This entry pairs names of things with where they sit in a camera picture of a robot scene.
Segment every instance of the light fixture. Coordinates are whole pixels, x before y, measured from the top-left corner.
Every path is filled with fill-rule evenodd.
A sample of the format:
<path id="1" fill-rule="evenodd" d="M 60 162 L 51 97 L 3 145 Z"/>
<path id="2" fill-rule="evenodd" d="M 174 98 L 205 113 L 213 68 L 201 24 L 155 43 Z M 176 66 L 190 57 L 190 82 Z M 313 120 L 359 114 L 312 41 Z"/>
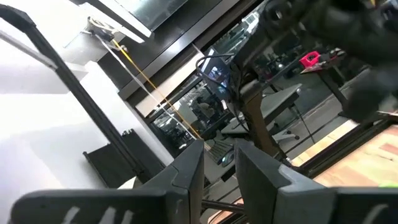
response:
<path id="1" fill-rule="evenodd" d="M 170 124 L 170 122 L 172 121 L 172 119 L 173 119 L 173 118 L 169 118 L 169 119 L 166 121 L 166 124 Z"/>
<path id="2" fill-rule="evenodd" d="M 131 32 L 129 29 L 123 27 L 120 23 L 116 22 L 109 16 L 107 16 L 105 13 L 101 12 L 94 6 L 92 6 L 90 3 L 83 3 L 79 5 L 87 14 L 88 16 L 92 16 L 95 19 L 98 19 L 102 22 L 105 22 L 115 28 L 116 30 L 120 31 L 122 34 L 128 36 L 132 40 L 138 42 L 139 44 L 143 43 L 144 40 L 142 40 L 139 36 L 137 36 L 135 33 Z"/>
<path id="3" fill-rule="evenodd" d="M 208 56 L 212 56 L 214 54 L 214 50 L 210 49 Z M 210 58 L 206 58 L 205 63 L 203 64 L 201 70 L 205 72 L 207 65 L 209 64 Z"/>
<path id="4" fill-rule="evenodd" d="M 257 24 L 259 23 L 259 18 L 255 18 L 254 21 L 252 23 L 250 23 L 249 27 L 248 27 L 248 32 L 250 34 L 253 33 L 253 30 L 257 27 Z"/>
<path id="5" fill-rule="evenodd" d="M 150 37 L 152 32 L 144 26 L 138 19 L 136 19 L 133 15 L 130 14 L 125 8 L 119 5 L 116 1 L 113 0 L 99 0 L 108 7 L 110 10 L 114 11 L 118 16 L 124 19 L 126 22 L 130 23 L 134 28 L 136 28 L 139 32 L 142 32 L 146 37 Z"/>

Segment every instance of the red object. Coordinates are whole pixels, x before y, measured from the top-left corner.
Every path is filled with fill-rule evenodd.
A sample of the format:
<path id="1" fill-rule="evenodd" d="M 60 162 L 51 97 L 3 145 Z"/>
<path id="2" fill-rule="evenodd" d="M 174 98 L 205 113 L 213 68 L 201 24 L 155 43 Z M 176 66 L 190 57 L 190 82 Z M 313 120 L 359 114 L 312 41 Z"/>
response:
<path id="1" fill-rule="evenodd" d="M 320 56 L 321 55 L 317 51 L 313 51 L 301 58 L 300 62 L 304 65 L 305 68 L 309 68 L 318 63 Z"/>

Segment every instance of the wooden floor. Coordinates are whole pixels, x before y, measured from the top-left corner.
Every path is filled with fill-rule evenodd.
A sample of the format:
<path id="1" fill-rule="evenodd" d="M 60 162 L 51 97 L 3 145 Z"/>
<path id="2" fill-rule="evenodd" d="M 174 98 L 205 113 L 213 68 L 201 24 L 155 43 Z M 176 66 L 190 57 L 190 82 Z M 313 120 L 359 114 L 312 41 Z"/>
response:
<path id="1" fill-rule="evenodd" d="M 354 122 L 345 122 L 296 157 L 292 163 L 300 166 L 355 127 Z M 398 184 L 398 126 L 383 131 L 314 180 L 327 187 Z M 243 203 L 243 200 L 239 198 L 236 203 Z M 216 213 L 209 221 L 214 218 L 211 223 L 218 223 L 229 214 Z"/>

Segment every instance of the monitor screen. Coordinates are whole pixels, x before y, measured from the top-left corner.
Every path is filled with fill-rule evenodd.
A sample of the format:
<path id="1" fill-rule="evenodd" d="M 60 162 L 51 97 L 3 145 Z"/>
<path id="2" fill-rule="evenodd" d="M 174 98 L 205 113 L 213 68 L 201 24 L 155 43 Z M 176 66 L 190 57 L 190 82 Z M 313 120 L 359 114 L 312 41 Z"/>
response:
<path id="1" fill-rule="evenodd" d="M 207 55 L 217 55 L 218 53 L 214 49 L 210 49 Z M 229 76 L 231 75 L 231 70 L 225 64 L 224 60 L 220 57 L 207 58 L 201 66 L 203 73 L 207 74 L 211 79 L 220 83 L 219 86 L 213 82 L 207 82 L 210 90 L 221 100 L 227 100 L 229 94 L 226 91 L 228 86 Z"/>

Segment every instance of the ceiling light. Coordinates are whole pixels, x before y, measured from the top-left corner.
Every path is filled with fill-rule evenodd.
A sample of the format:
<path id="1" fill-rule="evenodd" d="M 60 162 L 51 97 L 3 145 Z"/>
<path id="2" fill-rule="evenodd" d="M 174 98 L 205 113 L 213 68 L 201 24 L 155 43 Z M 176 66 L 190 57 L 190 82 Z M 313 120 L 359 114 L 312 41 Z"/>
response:
<path id="1" fill-rule="evenodd" d="M 138 19 L 130 14 L 125 8 L 119 5 L 116 1 L 110 0 L 99 0 L 108 7 L 110 10 L 114 11 L 118 16 L 124 19 L 126 22 L 130 23 L 134 28 L 136 28 L 139 32 L 142 32 L 147 37 L 150 37 L 152 32 L 144 26 Z"/>
<path id="2" fill-rule="evenodd" d="M 95 8 L 94 6 L 92 6 L 89 3 L 84 3 L 81 4 L 80 7 L 89 15 L 94 17 L 95 19 L 100 20 L 101 22 L 105 22 L 108 25 L 112 26 L 113 28 L 115 28 L 116 30 L 120 31 L 122 34 L 128 36 L 129 38 L 131 38 L 132 40 L 138 42 L 138 43 L 143 43 L 144 40 L 142 40 L 139 36 L 137 36 L 135 33 L 131 32 L 130 30 L 128 30 L 127 28 L 123 27 L 120 23 L 116 22 L 115 20 L 113 20 L 112 18 L 110 18 L 109 16 L 107 16 L 105 13 L 101 12 L 100 10 L 98 10 L 97 8 Z"/>
<path id="3" fill-rule="evenodd" d="M 173 119 L 173 118 L 169 118 L 169 119 L 166 121 L 166 124 L 170 124 L 170 122 L 172 121 L 172 119 Z"/>

